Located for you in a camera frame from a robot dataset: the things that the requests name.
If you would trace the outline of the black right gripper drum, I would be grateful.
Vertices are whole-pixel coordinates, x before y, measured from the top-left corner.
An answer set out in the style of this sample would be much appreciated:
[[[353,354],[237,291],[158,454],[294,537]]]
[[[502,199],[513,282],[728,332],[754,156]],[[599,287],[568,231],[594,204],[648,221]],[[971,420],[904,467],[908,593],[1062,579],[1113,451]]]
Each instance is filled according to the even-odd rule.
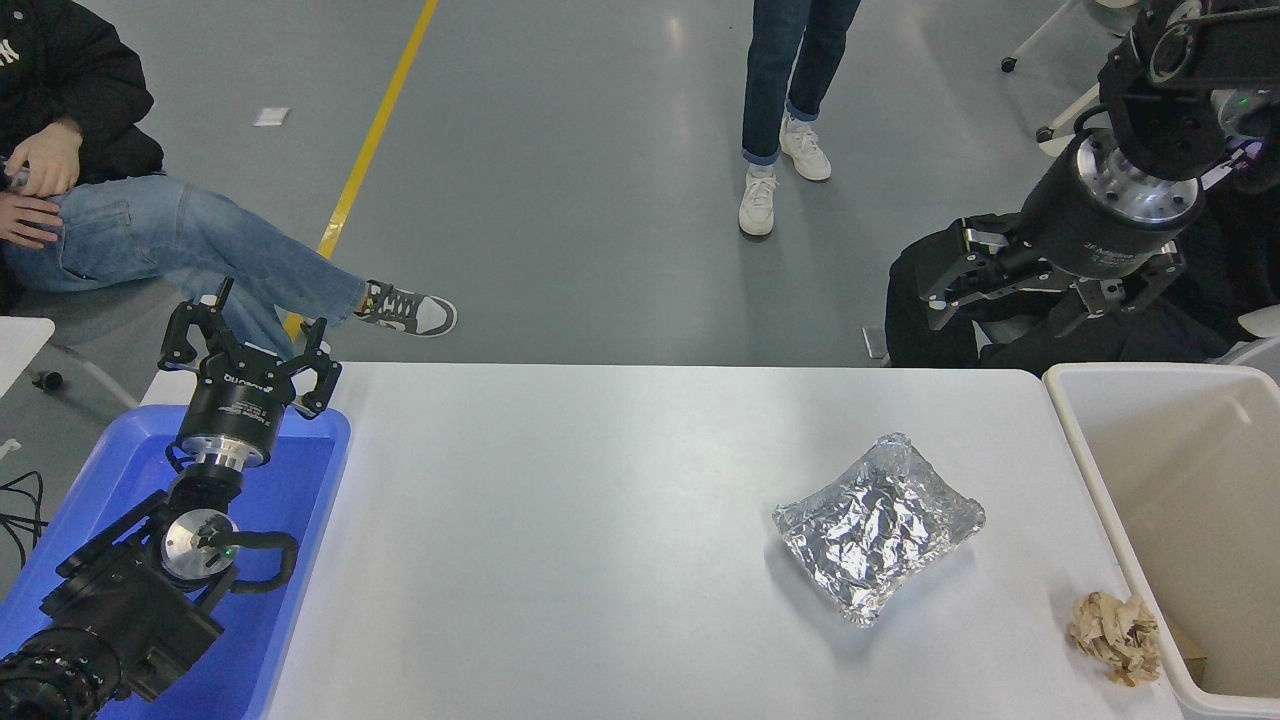
[[[1160,179],[1123,155],[1061,155],[1032,190],[1019,236],[1069,274],[1134,272],[1199,213],[1197,179]]]

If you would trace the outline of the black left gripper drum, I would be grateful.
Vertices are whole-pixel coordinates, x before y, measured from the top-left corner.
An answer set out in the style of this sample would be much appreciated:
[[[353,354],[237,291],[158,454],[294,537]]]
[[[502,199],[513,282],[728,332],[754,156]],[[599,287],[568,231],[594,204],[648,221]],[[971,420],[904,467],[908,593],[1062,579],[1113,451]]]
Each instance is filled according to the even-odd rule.
[[[200,361],[197,387],[178,430],[178,447],[198,462],[265,464],[285,407],[294,397],[282,360],[252,345],[211,352]]]

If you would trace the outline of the person's right hand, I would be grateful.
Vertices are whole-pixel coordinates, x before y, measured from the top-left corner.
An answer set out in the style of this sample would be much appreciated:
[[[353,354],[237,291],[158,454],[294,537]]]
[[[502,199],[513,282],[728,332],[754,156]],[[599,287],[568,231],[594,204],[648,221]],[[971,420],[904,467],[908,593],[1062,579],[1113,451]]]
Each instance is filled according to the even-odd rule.
[[[60,206],[19,193],[1,193],[1,240],[27,249],[44,249],[59,241]]]

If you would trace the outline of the person's left hand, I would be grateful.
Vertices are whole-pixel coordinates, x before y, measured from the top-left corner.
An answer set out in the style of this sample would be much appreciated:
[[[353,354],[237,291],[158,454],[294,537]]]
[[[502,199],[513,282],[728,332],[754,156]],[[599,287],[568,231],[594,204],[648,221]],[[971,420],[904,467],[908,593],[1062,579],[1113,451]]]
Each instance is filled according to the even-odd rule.
[[[46,199],[72,190],[81,177],[81,127],[69,117],[51,122],[15,146],[6,159],[5,174],[15,179],[26,170],[18,187],[24,196]]]

